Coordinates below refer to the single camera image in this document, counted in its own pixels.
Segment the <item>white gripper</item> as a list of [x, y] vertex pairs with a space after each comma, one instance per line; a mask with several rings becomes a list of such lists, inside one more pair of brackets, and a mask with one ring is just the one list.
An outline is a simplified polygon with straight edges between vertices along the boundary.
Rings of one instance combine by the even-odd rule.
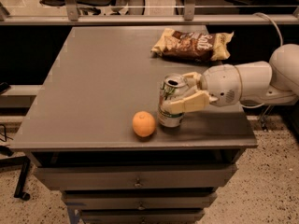
[[240, 99], [241, 78], [233, 65], [217, 65], [208, 68], [202, 75], [197, 72], [190, 72], [183, 74], [183, 76], [189, 88], [196, 86], [203, 91], [198, 91], [176, 101], [164, 101], [162, 110], [165, 112], [170, 114], [195, 112], [203, 110], [209, 105], [209, 101], [214, 106], [222, 107], [234, 105]]

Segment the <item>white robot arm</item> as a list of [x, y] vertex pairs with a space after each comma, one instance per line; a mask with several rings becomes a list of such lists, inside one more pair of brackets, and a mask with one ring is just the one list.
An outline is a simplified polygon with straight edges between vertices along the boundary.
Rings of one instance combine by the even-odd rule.
[[185, 77], [191, 86], [180, 96], [162, 102], [162, 108], [170, 114], [238, 102], [287, 104], [299, 96], [299, 46], [283, 45], [267, 62], [216, 65], [202, 74], [193, 72]]

